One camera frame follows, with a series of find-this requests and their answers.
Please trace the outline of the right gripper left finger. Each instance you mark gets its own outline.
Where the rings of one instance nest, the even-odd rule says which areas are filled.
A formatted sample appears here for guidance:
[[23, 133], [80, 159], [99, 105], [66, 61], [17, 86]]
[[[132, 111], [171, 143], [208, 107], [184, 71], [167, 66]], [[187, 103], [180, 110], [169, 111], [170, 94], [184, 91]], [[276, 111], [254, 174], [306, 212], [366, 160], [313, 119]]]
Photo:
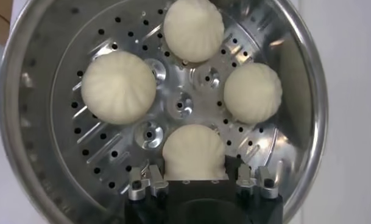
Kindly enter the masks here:
[[164, 180], [156, 164], [147, 167], [147, 178], [142, 177], [140, 167], [132, 167], [129, 172], [128, 198], [130, 201], [140, 201], [146, 197], [146, 189], [150, 189], [150, 194], [158, 198], [161, 194], [166, 195], [169, 183]]

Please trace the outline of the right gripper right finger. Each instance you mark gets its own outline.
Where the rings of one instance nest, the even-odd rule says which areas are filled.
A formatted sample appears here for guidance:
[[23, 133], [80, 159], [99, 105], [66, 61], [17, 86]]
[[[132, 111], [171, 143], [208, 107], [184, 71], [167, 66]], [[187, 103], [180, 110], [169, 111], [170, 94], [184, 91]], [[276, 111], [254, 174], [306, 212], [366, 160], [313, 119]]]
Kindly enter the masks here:
[[259, 193], [262, 198], [274, 200], [278, 198], [278, 185], [266, 166], [259, 166], [254, 172], [241, 158], [226, 156], [226, 173], [233, 180], [239, 192], [249, 195]]

